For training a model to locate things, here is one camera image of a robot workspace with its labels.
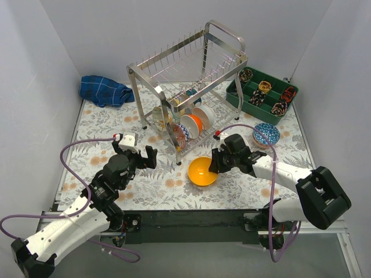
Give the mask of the orange and white bowl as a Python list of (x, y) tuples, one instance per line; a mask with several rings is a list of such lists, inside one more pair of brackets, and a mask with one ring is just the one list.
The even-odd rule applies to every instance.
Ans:
[(190, 134), (190, 139), (196, 139), (202, 132), (202, 121), (199, 117), (189, 114), (180, 118), (180, 124), (185, 126)]

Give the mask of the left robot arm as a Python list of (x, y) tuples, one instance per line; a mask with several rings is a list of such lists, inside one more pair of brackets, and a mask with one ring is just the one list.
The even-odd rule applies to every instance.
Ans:
[(123, 231), (124, 212), (116, 204), (138, 169), (157, 166), (157, 149), (146, 146), (143, 157), (134, 147), (119, 141), (115, 155), (93, 177), (75, 201), (54, 221), (34, 235), (11, 243), (13, 257), (25, 277), (49, 277), (56, 265), (75, 248), (106, 230)]

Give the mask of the white bowl red diamond pattern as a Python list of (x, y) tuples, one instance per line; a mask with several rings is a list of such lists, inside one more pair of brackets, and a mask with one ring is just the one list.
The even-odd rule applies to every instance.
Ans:
[(279, 130), (269, 123), (260, 123), (253, 129), (253, 140), (256, 145), (262, 148), (269, 148), (269, 143), (275, 145), (280, 140), (280, 137)]

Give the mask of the blue zigzag patterned bowl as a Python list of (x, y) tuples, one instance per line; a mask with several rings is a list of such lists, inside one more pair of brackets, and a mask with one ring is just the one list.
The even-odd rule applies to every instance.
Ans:
[(173, 124), (173, 132), (180, 143), (187, 143), (189, 140), (189, 132), (187, 128), (181, 124)]

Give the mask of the white grey-rimmed bowl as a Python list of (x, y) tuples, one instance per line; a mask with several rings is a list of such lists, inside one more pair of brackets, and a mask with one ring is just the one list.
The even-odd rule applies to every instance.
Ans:
[(204, 130), (209, 130), (216, 121), (214, 110), (205, 104), (193, 108), (192, 113), (200, 118)]

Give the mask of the yellow bowl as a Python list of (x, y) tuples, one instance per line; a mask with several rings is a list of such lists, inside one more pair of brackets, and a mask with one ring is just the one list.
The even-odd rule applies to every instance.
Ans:
[(208, 186), (217, 180), (218, 174), (210, 172), (209, 167), (212, 159), (209, 157), (198, 157), (188, 167), (188, 177), (197, 186)]

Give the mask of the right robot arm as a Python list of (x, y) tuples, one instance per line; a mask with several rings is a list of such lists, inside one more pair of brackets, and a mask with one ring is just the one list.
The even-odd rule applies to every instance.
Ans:
[(325, 230), (351, 208), (351, 200), (332, 172), (323, 166), (304, 169), (277, 162), (261, 151), (252, 152), (239, 134), (215, 136), (219, 146), (212, 149), (209, 171), (221, 174), (238, 168), (255, 178), (270, 180), (295, 192), (297, 199), (276, 200), (262, 216), (269, 230), (286, 221), (307, 221)]

